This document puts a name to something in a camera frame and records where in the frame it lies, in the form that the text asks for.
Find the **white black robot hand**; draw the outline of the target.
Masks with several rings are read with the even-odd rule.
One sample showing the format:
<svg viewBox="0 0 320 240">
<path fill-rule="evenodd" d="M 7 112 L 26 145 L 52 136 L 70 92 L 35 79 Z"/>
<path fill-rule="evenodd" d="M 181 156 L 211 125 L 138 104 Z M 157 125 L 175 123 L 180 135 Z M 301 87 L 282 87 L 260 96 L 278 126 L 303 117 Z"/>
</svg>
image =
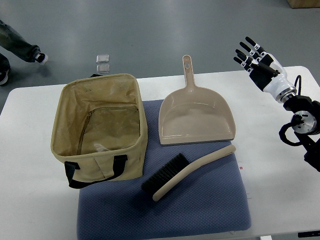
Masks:
<svg viewBox="0 0 320 240">
<path fill-rule="evenodd" d="M 241 65 L 250 79 L 262 92 L 269 93 L 279 103 L 285 103 L 297 95 L 296 87 L 288 81 L 288 74 L 279 61 L 250 37 L 240 46 L 246 51 L 236 49 L 235 62 Z"/>
</svg>

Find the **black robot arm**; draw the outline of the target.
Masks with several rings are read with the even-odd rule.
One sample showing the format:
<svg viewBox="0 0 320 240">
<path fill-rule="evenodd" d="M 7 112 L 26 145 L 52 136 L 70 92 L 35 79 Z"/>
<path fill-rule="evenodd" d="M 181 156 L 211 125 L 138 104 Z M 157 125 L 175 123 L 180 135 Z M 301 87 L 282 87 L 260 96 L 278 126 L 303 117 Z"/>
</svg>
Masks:
<svg viewBox="0 0 320 240">
<path fill-rule="evenodd" d="M 319 171 L 320 141 L 314 141 L 310 136 L 320 133 L 320 102 L 301 95 L 301 91 L 302 77 L 298 75 L 293 90 L 283 94 L 280 99 L 284 109 L 292 112 L 293 116 L 289 123 L 281 127 L 279 137 L 289 146 L 303 146 L 306 150 L 304 161 Z M 286 132 L 290 128 L 293 129 L 298 142 L 292 142 L 287 138 Z"/>
</svg>

